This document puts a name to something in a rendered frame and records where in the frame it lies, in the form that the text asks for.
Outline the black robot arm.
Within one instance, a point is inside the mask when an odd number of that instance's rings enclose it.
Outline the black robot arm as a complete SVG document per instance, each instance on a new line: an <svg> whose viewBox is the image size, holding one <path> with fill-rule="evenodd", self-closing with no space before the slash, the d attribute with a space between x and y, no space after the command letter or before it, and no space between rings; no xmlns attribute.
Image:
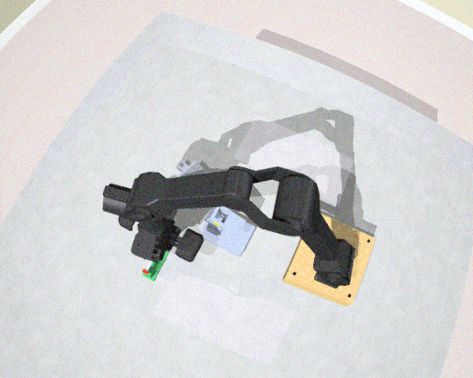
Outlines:
<svg viewBox="0 0 473 378"><path fill-rule="evenodd" d="M252 185L279 182L272 219L250 200ZM104 212L142 221L152 230L166 227L177 209L228 207L243 212L260 229L284 236L300 236L314 252L314 280L337 289L351 285L355 247L336 238L321 215L318 185L304 173L280 166L251 170L232 166L228 171L166 178L160 173L141 173L132 188L105 185ZM163 261L164 237L148 233L137 224L131 252L144 260ZM316 279L315 279L316 278Z"/></svg>

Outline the grey pin with red head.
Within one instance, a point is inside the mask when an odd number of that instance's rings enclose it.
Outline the grey pin with red head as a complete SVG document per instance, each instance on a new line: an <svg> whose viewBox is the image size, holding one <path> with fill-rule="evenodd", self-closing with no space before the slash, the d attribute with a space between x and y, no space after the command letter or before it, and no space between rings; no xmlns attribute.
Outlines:
<svg viewBox="0 0 473 378"><path fill-rule="evenodd" d="M142 272L148 275L149 274L148 269L150 268L151 264L152 264L152 261L149 261L146 268L143 269Z"/></svg>

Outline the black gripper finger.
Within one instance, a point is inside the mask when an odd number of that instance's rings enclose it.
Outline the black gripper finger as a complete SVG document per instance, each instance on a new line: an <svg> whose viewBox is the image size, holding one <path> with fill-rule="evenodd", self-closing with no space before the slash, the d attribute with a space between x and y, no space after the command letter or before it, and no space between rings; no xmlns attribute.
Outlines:
<svg viewBox="0 0 473 378"><path fill-rule="evenodd" d="M178 235L178 236L180 236L181 232L182 232L182 230L181 230L181 228L180 228L180 231L179 231L179 235ZM167 245L167 244L165 244L165 243L163 243L163 246L165 247L166 251L170 251L170 250L173 248L173 246L171 247L171 246L169 246L169 245Z"/></svg>

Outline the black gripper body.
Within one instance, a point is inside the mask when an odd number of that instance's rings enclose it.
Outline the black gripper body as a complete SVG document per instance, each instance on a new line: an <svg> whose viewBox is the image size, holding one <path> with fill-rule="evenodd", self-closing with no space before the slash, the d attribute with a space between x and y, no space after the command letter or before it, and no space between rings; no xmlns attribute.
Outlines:
<svg viewBox="0 0 473 378"><path fill-rule="evenodd" d="M171 247L176 247L175 255L187 262L194 261L196 254L198 253L200 247L202 246L205 240L202 234L199 234L190 228L187 228L185 230L184 236L183 238L181 238L180 236L178 236L180 227L174 225L175 220L169 219L166 227L157 230L152 230L148 228L144 225L142 221L131 222L130 220L122 216L119 216L118 221L120 226L129 231L132 231L132 226L134 226L134 224L138 222L140 223L140 227L146 230L148 233L156 235L158 237L163 236L165 239L165 244Z"/></svg>

